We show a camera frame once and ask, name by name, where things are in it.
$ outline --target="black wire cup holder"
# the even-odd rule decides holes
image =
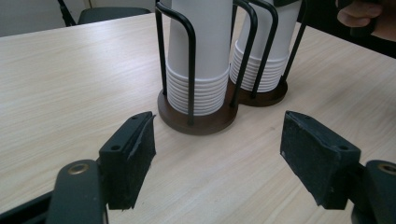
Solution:
[[[248,65],[249,54],[253,47],[253,42],[258,27],[258,19],[256,12],[249,3],[255,4],[258,7],[263,7],[264,9],[268,10],[273,17],[273,22],[267,43],[265,45],[265,50],[262,55],[262,63],[260,64],[259,72],[256,77],[253,90],[245,91],[241,89],[241,84]],[[243,59],[239,67],[237,80],[235,83],[232,83],[230,79],[228,80],[224,104],[218,111],[206,116],[194,116],[193,112],[194,112],[195,53],[196,53],[195,31],[190,21],[184,15],[167,7],[160,0],[156,1],[155,18],[157,23],[158,45],[160,52],[160,63],[161,63],[161,73],[162,73],[162,82],[163,82],[163,89],[158,96],[158,107],[159,107],[159,114],[163,119],[163,121],[173,129],[182,133],[195,134],[195,135],[216,133],[225,129],[226,127],[230,126],[233,123],[238,111],[238,104],[251,105],[251,106],[268,106],[279,103],[285,97],[285,94],[288,90],[286,77],[289,73],[292,60],[297,51],[298,44],[299,41],[301,40],[304,30],[302,30],[300,40],[296,39],[296,42],[293,47],[293,51],[291,53],[292,55],[290,55],[290,59],[288,61],[285,73],[281,77],[276,88],[268,92],[257,92],[260,85],[260,81],[262,79],[262,71],[264,70],[276,34],[276,28],[278,24],[277,12],[274,6],[262,0],[233,0],[233,18],[232,18],[233,21],[232,21],[232,29],[231,29],[231,38],[233,38],[233,26],[236,17],[236,11],[239,7],[244,9],[246,13],[249,15],[250,27],[249,27],[248,38],[247,38]],[[165,50],[163,43],[164,42],[163,15],[175,21],[180,22],[188,34],[189,90],[188,90],[187,114],[183,114],[175,110],[169,104],[167,99],[166,62],[165,62]]]

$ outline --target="wooden table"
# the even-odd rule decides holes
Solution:
[[[238,17],[236,33],[243,17]],[[165,20],[168,37],[169,20]],[[154,121],[157,156],[135,210],[111,223],[350,223],[317,207],[283,158],[286,110],[318,119],[369,160],[396,162],[394,59],[307,28],[278,105],[239,106],[208,136]],[[53,189],[66,164],[96,159],[134,114],[158,114],[154,15],[0,38],[0,213]]]

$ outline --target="cup dispenser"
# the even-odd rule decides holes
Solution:
[[[188,134],[216,133],[233,123],[238,104],[267,106],[284,98],[288,85],[281,75],[290,63],[290,39],[302,0],[271,1],[173,0],[169,8],[157,0],[163,82],[158,107],[167,125]],[[247,15],[230,63],[239,7]],[[167,57],[163,15],[172,19]],[[283,26],[289,30],[279,32]]]

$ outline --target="human hand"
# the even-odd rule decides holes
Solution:
[[[364,27],[373,18],[376,23],[372,35],[396,41],[396,0],[382,0],[379,4],[355,0],[337,15],[337,19],[349,27]]]

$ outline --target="white paper cup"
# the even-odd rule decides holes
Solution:
[[[273,0],[267,0],[268,3],[273,4]],[[262,80],[258,88],[258,92],[265,92],[273,90],[283,75],[286,64],[289,59],[290,41],[294,31],[295,22],[300,11],[302,1],[297,1],[283,7],[277,7],[278,26],[273,45],[268,55],[264,71],[262,73]],[[242,82],[242,89],[251,91],[253,83],[256,79],[260,63],[262,62],[262,55],[264,53],[268,35],[272,25],[271,14],[262,7],[257,7],[251,4],[258,16],[258,30],[255,36],[253,47],[247,62],[244,80]],[[232,62],[232,69],[230,78],[235,82],[239,73],[239,68],[242,62],[243,53],[245,51],[246,43],[248,41],[248,29],[250,27],[250,18],[245,17],[244,25],[238,41],[235,43],[235,50]]]
[[[224,102],[230,72],[233,0],[173,0],[172,9],[191,22],[196,34],[194,116],[214,113]],[[175,20],[171,20],[166,70],[169,104],[187,114],[189,41]]]

